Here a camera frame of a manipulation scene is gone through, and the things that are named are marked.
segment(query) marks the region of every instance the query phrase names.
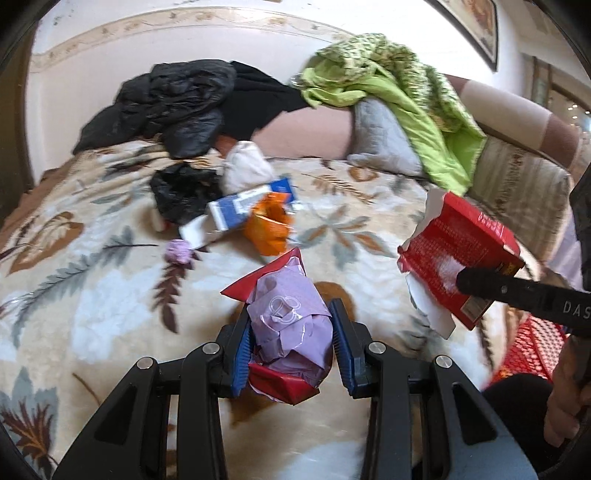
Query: crumpled purple wrapper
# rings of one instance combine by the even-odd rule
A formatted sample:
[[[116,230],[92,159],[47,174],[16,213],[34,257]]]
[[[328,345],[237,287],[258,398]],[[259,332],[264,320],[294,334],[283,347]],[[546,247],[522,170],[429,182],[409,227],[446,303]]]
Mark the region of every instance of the crumpled purple wrapper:
[[[332,366],[332,323],[300,260],[259,278],[246,303],[259,346],[253,360],[317,388]]]

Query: orange crumpled paper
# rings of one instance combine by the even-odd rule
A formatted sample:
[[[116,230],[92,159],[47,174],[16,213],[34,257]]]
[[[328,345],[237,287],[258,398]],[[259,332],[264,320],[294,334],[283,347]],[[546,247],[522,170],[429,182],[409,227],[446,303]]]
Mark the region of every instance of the orange crumpled paper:
[[[288,193],[267,193],[253,208],[244,235],[265,257],[280,255],[287,249],[291,218],[284,203]]]

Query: torn red cardboard box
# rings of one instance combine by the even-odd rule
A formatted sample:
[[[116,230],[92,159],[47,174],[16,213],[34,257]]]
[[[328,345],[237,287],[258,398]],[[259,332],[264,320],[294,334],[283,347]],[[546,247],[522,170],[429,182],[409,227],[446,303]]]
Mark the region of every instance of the torn red cardboard box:
[[[482,267],[514,276],[525,265],[508,228],[465,199],[437,188],[429,190],[425,218],[398,253],[398,268],[410,272],[407,283],[413,301],[444,338],[455,327],[451,315],[472,330],[492,305],[459,292],[456,277],[461,270]]]

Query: green blanket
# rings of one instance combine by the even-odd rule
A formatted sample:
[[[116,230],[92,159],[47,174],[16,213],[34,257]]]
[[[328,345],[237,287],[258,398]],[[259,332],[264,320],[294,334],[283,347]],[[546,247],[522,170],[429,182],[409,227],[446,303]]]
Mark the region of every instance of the green blanket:
[[[381,98],[432,181],[466,193],[486,137],[442,74],[382,34],[356,35],[317,55],[319,62],[302,73],[310,105],[343,107],[366,95]]]

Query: black pants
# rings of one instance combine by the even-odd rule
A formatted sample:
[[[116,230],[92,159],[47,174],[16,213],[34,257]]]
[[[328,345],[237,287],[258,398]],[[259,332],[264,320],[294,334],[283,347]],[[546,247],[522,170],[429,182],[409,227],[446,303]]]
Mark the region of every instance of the black pants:
[[[536,472],[557,463],[562,452],[544,440],[546,402],[551,392],[549,382],[530,374],[506,378],[483,392]]]

